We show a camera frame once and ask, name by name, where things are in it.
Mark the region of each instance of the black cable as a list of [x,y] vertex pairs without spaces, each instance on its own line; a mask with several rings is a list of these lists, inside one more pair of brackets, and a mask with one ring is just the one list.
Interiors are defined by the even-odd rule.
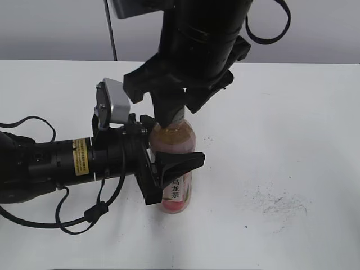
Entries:
[[103,4],[105,6],[105,14],[106,14],[107,28],[109,30],[111,49],[112,49],[112,56],[114,57],[114,61],[117,61],[118,56],[116,54],[116,47],[115,47],[114,34],[113,34],[113,26],[111,25],[109,5],[107,4],[107,0],[103,0]]
[[89,225],[89,227],[87,227],[86,229],[80,231],[80,232],[72,232],[72,231],[69,231],[68,229],[65,228],[64,224],[60,221],[60,209],[62,207],[62,204],[64,203],[64,201],[68,198],[68,195],[69,195],[69,189],[65,186],[61,186],[59,187],[60,190],[66,190],[66,194],[65,196],[61,199],[61,201],[59,202],[59,204],[57,205],[56,207],[56,211],[55,211],[55,220],[56,220],[56,224],[58,226],[58,228],[60,230],[62,230],[63,232],[69,234],[69,235],[79,235],[81,233],[84,233],[84,232],[87,232],[88,230],[90,230],[96,223],[97,223],[97,220],[93,220],[91,222],[91,224]]
[[126,156],[125,156],[125,148],[124,148],[124,145],[123,143],[121,143],[121,151],[123,153],[123,164],[122,164],[122,169],[121,169],[121,175],[120,175],[120,179],[119,179],[119,182],[118,182],[118,185],[113,193],[113,195],[110,197],[110,199],[106,202],[106,205],[107,206],[110,206],[114,201],[115,199],[117,198],[117,196],[119,196],[120,194],[120,191],[122,190],[123,188],[123,184],[124,184],[124,181],[125,181],[125,177],[126,177]]
[[276,3],[278,3],[286,12],[287,15],[287,23],[286,26],[284,28],[284,30],[282,31],[282,33],[280,35],[278,35],[275,38],[271,38],[271,39],[264,39],[264,38],[259,38],[256,35],[254,35],[250,28],[249,28],[249,18],[246,17],[245,19],[245,28],[246,28],[246,32],[248,34],[248,36],[256,43],[259,43],[261,45],[269,45],[269,44],[273,44],[277,41],[279,41],[280,39],[282,39],[284,37],[284,35],[287,33],[290,24],[291,24],[291,12],[289,7],[287,6],[285,0],[274,0]]
[[48,121],[46,121],[45,119],[41,118],[41,117],[38,117],[38,116],[28,116],[28,117],[25,117],[23,119],[21,119],[20,121],[17,121],[15,123],[0,123],[0,128],[16,128],[18,126],[20,126],[23,122],[27,121],[27,120],[30,120],[30,119],[38,119],[42,122],[44,122],[45,124],[47,124],[51,129],[52,129],[52,138],[50,140],[50,142],[54,142],[55,141],[55,138],[56,138],[56,130],[55,128],[52,127],[52,125],[50,125],[50,123]]
[[[10,214],[8,211],[6,211],[4,208],[0,206],[0,215],[2,215],[4,218],[8,219],[9,221],[12,221],[16,224],[30,227],[30,228],[37,228],[37,229],[58,229],[58,225],[56,223],[40,223],[40,222],[32,222],[28,220],[24,220],[21,218],[18,218],[12,214]],[[64,222],[62,225],[64,227],[70,227],[77,224],[80,224],[82,222],[86,221],[84,217],[78,218],[69,222]]]

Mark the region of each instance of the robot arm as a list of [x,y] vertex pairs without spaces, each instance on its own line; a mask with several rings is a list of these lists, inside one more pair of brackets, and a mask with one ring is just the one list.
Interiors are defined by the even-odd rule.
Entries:
[[[22,220],[1,206],[0,214],[23,226],[60,228],[78,234],[66,227],[87,221],[88,229],[91,228],[118,196],[126,174],[136,176],[147,205],[161,202],[163,189],[173,179],[201,167],[205,155],[158,152],[151,163],[146,150],[152,128],[156,122],[166,127],[184,106],[197,112],[209,98],[232,83],[234,77],[229,68],[244,59],[250,49],[250,44],[239,36],[244,21],[249,36],[258,43],[271,44],[285,35],[290,11],[284,0],[275,1],[284,8],[289,20],[279,37],[267,40],[250,32],[247,13],[252,0],[112,0],[119,18],[164,10],[159,51],[126,74],[124,85],[107,78],[97,85],[93,137],[55,142],[53,129],[51,142],[36,144],[30,138],[0,132],[1,204],[20,203],[57,188],[66,189],[54,224]],[[155,119],[143,115],[136,121],[135,115],[129,115],[127,96],[137,103],[146,92],[152,97]],[[31,118],[43,120],[30,116],[0,127],[12,128]],[[110,123],[123,126],[111,128]],[[105,179],[118,176],[119,184],[109,201],[100,201],[99,196],[84,217],[60,222],[60,206],[69,192],[67,186],[95,179],[101,180],[102,189]]]

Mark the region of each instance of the black strap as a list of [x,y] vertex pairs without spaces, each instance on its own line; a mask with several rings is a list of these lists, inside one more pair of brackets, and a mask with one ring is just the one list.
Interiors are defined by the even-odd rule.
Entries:
[[55,141],[55,138],[56,138],[56,130],[55,130],[55,128],[53,128],[52,125],[50,125],[50,123],[48,121],[46,121],[45,119],[43,119],[41,117],[38,117],[38,116],[34,116],[34,115],[25,117],[25,118],[21,119],[20,121],[15,122],[15,123],[8,123],[8,124],[0,123],[0,128],[16,128],[16,127],[20,126],[23,122],[25,122],[27,120],[30,120],[30,119],[38,119],[38,120],[44,122],[45,124],[47,124],[52,129],[52,133],[53,133],[50,142]]
[[248,34],[248,36],[256,43],[259,43],[259,44],[262,44],[262,45],[269,45],[269,44],[273,44],[277,41],[279,41],[280,39],[282,39],[282,37],[287,33],[289,27],[290,27],[290,23],[291,23],[291,12],[290,12],[290,9],[289,7],[287,6],[285,0],[274,0],[276,3],[278,3],[282,8],[283,10],[285,10],[286,12],[286,15],[287,15],[287,23],[286,23],[286,26],[283,30],[283,32],[278,35],[277,37],[275,38],[271,38],[271,39],[264,39],[264,38],[259,38],[257,37],[256,35],[254,35],[251,31],[250,31],[250,28],[249,28],[249,18],[246,17],[246,20],[245,20],[245,27],[246,27],[246,32]]

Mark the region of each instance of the bottle label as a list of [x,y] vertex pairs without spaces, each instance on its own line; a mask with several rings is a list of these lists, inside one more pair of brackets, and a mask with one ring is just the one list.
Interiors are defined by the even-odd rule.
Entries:
[[182,201],[184,195],[184,176],[175,179],[163,192],[163,200]]
[[175,179],[163,191],[163,200],[187,201],[190,196],[191,172]]

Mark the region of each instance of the screw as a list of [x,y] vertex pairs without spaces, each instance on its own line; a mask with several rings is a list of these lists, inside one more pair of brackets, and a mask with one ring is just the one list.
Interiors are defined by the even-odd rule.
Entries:
[[100,110],[104,111],[104,109],[106,109],[106,105],[101,103],[101,104],[99,104],[99,108],[100,108]]

